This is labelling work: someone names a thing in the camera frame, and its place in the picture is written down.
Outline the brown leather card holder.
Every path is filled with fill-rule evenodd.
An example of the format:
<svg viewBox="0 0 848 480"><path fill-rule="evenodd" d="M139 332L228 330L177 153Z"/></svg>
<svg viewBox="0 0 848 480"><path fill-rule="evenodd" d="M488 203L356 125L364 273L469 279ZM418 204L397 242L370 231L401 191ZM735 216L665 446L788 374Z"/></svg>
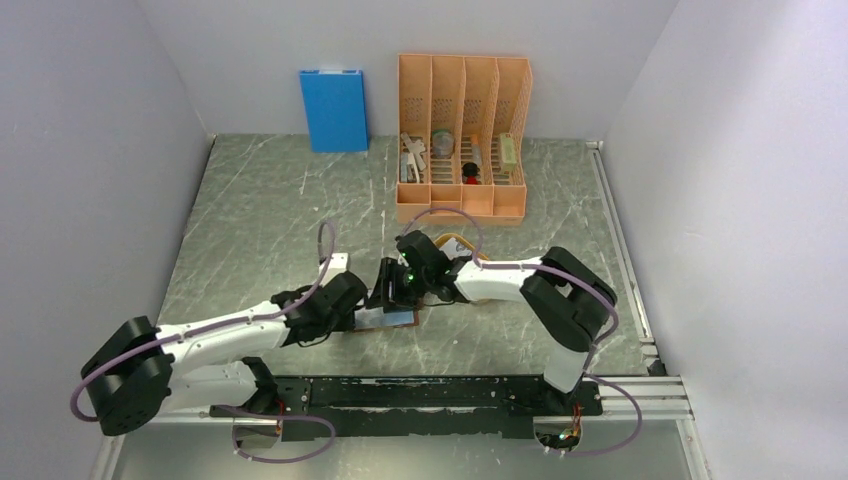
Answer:
<svg viewBox="0 0 848 480"><path fill-rule="evenodd" d="M357 310L354 315L355 332L413 327L418 323L416 311L385 312L381 308L375 308Z"/></svg>

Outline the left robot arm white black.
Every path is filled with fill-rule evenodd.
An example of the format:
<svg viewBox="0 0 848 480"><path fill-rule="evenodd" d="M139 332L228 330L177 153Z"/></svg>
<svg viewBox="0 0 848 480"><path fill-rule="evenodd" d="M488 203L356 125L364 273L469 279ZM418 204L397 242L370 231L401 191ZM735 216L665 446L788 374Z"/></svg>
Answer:
<svg viewBox="0 0 848 480"><path fill-rule="evenodd" d="M282 413L285 403L261 356L354 328L368 295L353 273L283 291L247 310L191 324L124 322L81 369L73 414L106 436L130 433L157 414L196 407Z"/></svg>

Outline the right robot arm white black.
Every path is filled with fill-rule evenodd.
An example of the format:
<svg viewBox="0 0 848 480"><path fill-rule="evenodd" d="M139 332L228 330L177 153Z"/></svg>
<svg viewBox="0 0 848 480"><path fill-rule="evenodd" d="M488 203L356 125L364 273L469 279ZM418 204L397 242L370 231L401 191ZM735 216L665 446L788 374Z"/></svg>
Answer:
<svg viewBox="0 0 848 480"><path fill-rule="evenodd" d="M444 304L505 301L527 305L555 346L543 372L542 406L562 414L578 399L577 385L601 330L613 317L612 288L562 247L517 261L449 254L419 230L398 237L396 258L381 262L367 309L417 309L427 295Z"/></svg>

